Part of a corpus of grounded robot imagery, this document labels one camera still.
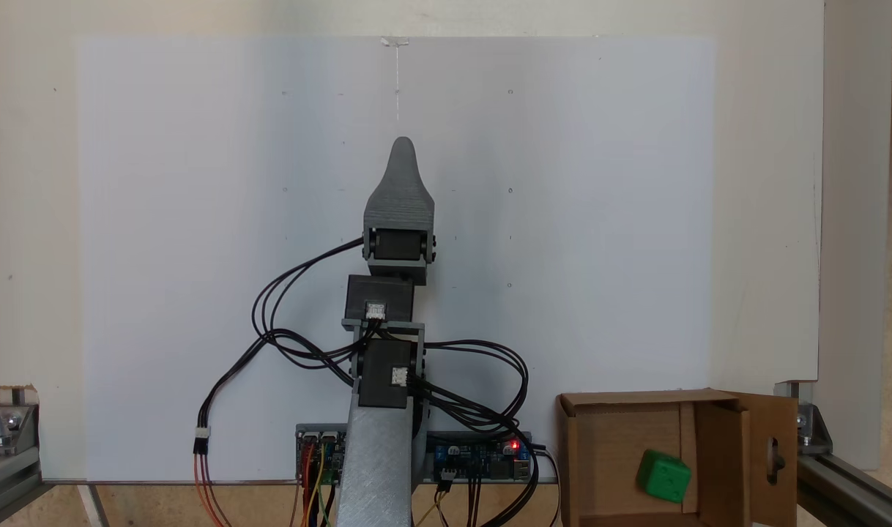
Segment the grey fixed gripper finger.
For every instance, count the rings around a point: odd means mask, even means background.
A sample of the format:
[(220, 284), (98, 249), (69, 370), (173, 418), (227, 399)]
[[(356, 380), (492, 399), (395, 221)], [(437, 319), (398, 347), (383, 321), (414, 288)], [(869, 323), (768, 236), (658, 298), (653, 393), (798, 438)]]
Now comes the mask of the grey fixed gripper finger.
[(433, 229), (435, 201), (423, 184), (413, 141), (395, 139), (387, 167), (363, 212), (365, 229)]

